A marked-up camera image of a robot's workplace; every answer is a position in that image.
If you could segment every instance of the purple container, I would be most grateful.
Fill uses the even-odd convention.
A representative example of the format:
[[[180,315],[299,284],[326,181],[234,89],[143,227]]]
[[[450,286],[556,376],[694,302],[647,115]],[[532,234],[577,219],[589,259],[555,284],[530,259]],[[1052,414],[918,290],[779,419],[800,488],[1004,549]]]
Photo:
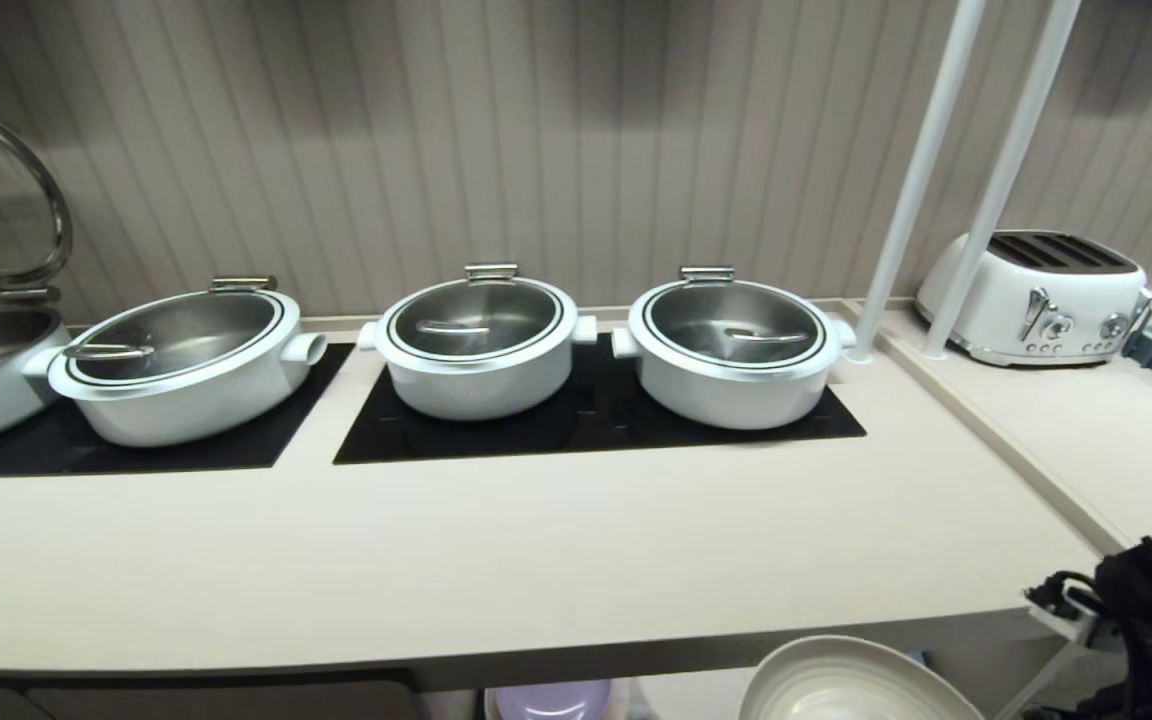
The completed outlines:
[[[600,720],[612,680],[498,688],[500,720]]]

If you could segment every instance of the toaster knob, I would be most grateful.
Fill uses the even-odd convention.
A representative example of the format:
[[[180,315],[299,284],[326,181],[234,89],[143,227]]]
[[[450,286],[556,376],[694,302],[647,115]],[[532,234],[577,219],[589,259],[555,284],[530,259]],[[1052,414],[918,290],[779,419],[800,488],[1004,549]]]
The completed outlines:
[[[1060,340],[1064,334],[1074,329],[1074,318],[1069,314],[1056,314],[1049,323],[1043,325],[1044,340]]]
[[[1101,338],[1114,340],[1128,331],[1128,319],[1121,313],[1111,313],[1105,323],[1101,323]]]

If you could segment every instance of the toaster lever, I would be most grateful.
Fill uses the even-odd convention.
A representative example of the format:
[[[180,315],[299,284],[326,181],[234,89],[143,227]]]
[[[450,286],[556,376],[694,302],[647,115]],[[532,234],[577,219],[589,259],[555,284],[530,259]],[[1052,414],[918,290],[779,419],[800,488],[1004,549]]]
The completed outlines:
[[[1047,295],[1047,290],[1044,290],[1041,287],[1030,290],[1029,306],[1025,309],[1025,324],[1021,325],[1020,328],[1021,342],[1024,342],[1025,338],[1029,338],[1029,333],[1034,331],[1038,320],[1043,318],[1044,311],[1055,313],[1058,310],[1060,310],[1060,306],[1052,304],[1052,298]]]

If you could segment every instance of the metal rim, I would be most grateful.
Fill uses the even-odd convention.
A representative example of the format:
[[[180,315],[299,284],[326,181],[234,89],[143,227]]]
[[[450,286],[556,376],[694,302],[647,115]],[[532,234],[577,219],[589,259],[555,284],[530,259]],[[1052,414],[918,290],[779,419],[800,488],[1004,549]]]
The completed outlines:
[[[33,151],[29,150],[29,146],[3,123],[0,123],[0,145],[10,151],[38,183],[46,197],[47,205],[51,207],[52,219],[52,248],[46,258],[31,270],[22,270],[22,272],[0,270],[0,290],[40,286],[56,276],[73,253],[73,223],[69,219],[69,206],[65,204],[65,196],[60,192],[60,187],[47,172],[45,165],[41,164],[41,160],[38,159],[38,156],[33,154]]]
[[[191,297],[197,297],[200,295],[207,295],[207,291],[191,291],[187,293],[185,295],[177,295],[173,297],[166,297],[166,300],[150,302],[150,304],[147,305],[134,306],[131,310],[128,310],[122,314],[115,314],[113,316],[113,318],[105,320],[105,323],[100,323],[99,325],[96,325],[91,329],[88,329],[88,332],[84,332],[82,336],[78,338],[78,340],[71,342],[70,344],[71,346],[82,344],[83,342],[86,342],[88,338],[94,338],[96,334],[108,331],[109,328],[114,328],[115,325],[124,323],[126,320],[131,320],[135,316],[146,313],[146,311],[149,310],[156,309],[156,306],[170,304],[170,302],[187,301],[190,300]],[[264,341],[265,338],[268,338],[270,334],[273,333],[275,328],[279,327],[279,324],[282,324],[283,318],[287,314],[287,309],[285,309],[283,302],[276,300],[276,297],[273,296],[274,293],[253,291],[252,295],[262,297],[262,300],[268,302],[274,308],[274,313],[273,316],[271,316],[270,323],[266,323],[265,328],[262,328],[262,332],[255,334],[255,336],[249,338],[247,342],[243,342],[238,347],[233,348],[233,350],[225,353],[225,355],[218,355],[215,357],[212,357],[212,359],[207,359],[206,363],[202,363],[192,367],[175,370],[175,372],[164,373],[160,376],[132,378],[132,379],[126,379],[124,381],[111,381],[109,379],[93,378],[86,373],[83,373],[82,370],[78,369],[78,363],[81,363],[81,359],[69,359],[69,357],[61,357],[61,361],[65,364],[65,374],[74,382],[83,384],[83,386],[88,387],[123,388],[123,387],[145,386],[145,384],[152,384],[152,382],[169,381],[169,379],[180,378],[192,373],[198,373],[200,372],[200,370],[205,370],[207,367],[214,366],[215,364],[223,363],[230,357],[247,353],[248,350],[250,350],[252,346],[256,346],[257,343],[260,343],[260,341]]]
[[[38,346],[38,341],[50,338],[51,333],[56,332],[56,328],[60,327],[60,313],[56,313],[56,311],[52,310],[51,306],[1,306],[0,309],[0,314],[13,313],[43,313],[50,318],[50,323],[47,323],[47,328],[45,331],[38,333],[37,336],[33,338],[33,342],[20,347],[20,349],[15,353],[0,357],[0,367],[10,363],[10,361],[15,361],[22,353],[28,353],[32,347]]]
[[[795,296],[790,295],[790,293],[778,290],[776,288],[771,286],[751,283],[748,281],[726,281],[726,282],[732,285],[744,285],[748,287],[755,287],[758,288],[758,290],[763,291],[771,291],[772,295],[781,297],[782,301],[791,302],[791,304],[798,306],[801,310],[804,311],[805,314],[809,316],[809,318],[812,318],[814,333],[817,333],[814,334],[814,342],[812,343],[812,346],[806,348],[806,350],[804,350],[803,353],[799,353],[791,357],[786,357],[786,359],[773,361],[773,363],[736,363],[736,361],[719,359],[718,357],[704,355],[695,350],[690,350],[690,348],[679,344],[677,342],[673,341],[672,338],[668,338],[667,334],[660,332],[660,329],[657,327],[655,320],[652,319],[652,309],[653,305],[657,304],[657,302],[661,300],[664,296],[668,295],[668,293],[675,291],[681,287],[685,287],[685,285],[690,285],[688,282],[670,283],[667,286],[659,287],[657,288],[657,290],[650,291],[647,294],[646,301],[643,304],[643,311],[641,311],[641,318],[643,318],[643,323],[647,332],[652,333],[652,338],[662,342],[664,346],[669,348],[669,350],[680,353],[682,355],[685,355],[687,357],[691,357],[691,359],[700,361],[702,363],[708,363],[710,365],[718,365],[722,367],[733,367],[740,370],[780,370],[783,367],[790,367],[794,365],[803,364],[806,363],[806,361],[810,361],[814,356],[819,355],[823,348],[826,346],[827,329],[826,327],[824,327],[824,323],[820,323],[820,318],[818,318],[817,313],[813,313],[812,311],[813,309],[809,306],[806,302],[796,300]]]
[[[433,293],[435,291],[447,290],[448,287],[465,285],[470,282],[495,282],[495,281],[452,281],[447,283],[435,285],[434,287],[426,288],[426,290],[424,291],[416,293],[416,295],[406,297],[406,300],[399,302],[399,304],[391,310],[392,314],[389,316],[388,321],[385,323],[384,325],[385,336],[389,339],[391,344],[393,344],[394,348],[396,348],[396,350],[401,350],[407,355],[411,355],[414,357],[422,357],[423,359],[426,361],[435,361],[435,363],[444,363],[448,365],[467,365],[467,364],[483,363],[484,361],[492,361],[495,357],[513,355],[517,351],[525,350],[525,348],[535,346],[536,343],[544,341],[545,338],[548,338],[550,334],[553,334],[554,329],[558,328],[558,325],[562,324],[563,319],[566,318],[566,309],[563,306],[563,302],[556,295],[554,295],[554,293],[548,288],[548,286],[544,286],[544,283],[531,282],[529,281],[529,279],[525,278],[514,278],[509,279],[509,281],[506,282],[524,283],[526,286],[535,288],[536,290],[544,291],[545,295],[550,297],[550,302],[553,302],[554,306],[554,314],[550,317],[550,323],[545,325],[545,328],[539,333],[536,333],[533,336],[528,338],[524,342],[511,344],[509,347],[502,347],[500,348],[500,350],[493,350],[492,353],[480,353],[479,355],[438,355],[433,353],[425,353],[423,350],[419,350],[419,348],[411,347],[406,341],[403,341],[402,338],[399,336],[399,333],[396,332],[396,329],[394,329],[394,325],[397,324],[397,317],[402,314],[403,310],[407,310],[407,308],[410,306],[412,302],[422,300],[422,297],[427,297],[430,295],[433,295]]]

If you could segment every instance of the pot handle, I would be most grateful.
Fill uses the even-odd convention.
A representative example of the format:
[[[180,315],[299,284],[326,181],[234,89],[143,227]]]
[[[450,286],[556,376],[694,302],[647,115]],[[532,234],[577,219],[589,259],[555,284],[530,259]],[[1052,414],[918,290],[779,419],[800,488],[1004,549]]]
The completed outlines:
[[[630,332],[630,328],[612,331],[612,355],[616,356],[617,359],[643,355],[643,348],[639,347],[639,341],[634,340],[634,333]]]
[[[378,323],[367,323],[362,325],[362,329],[358,331],[358,341],[355,343],[358,347],[358,350],[376,349],[376,325],[378,325]]]
[[[47,382],[47,369],[51,369],[51,362],[56,357],[60,357],[65,351],[65,346],[52,346],[44,347],[31,356],[24,359],[24,364],[20,365],[20,373],[23,374],[29,387],[37,393],[38,397],[46,397],[52,395],[51,382]]]
[[[829,318],[829,323],[833,323],[833,332],[838,333],[838,341],[844,350],[856,346],[856,332],[851,329],[851,325],[840,318]]]
[[[576,329],[573,329],[573,342],[577,344],[594,344],[598,342],[598,318],[593,314],[582,314],[576,318]]]
[[[328,350],[328,336],[323,333],[301,333],[291,336],[279,353],[278,358],[283,363],[303,363],[314,365],[317,361],[323,361],[323,355]]]

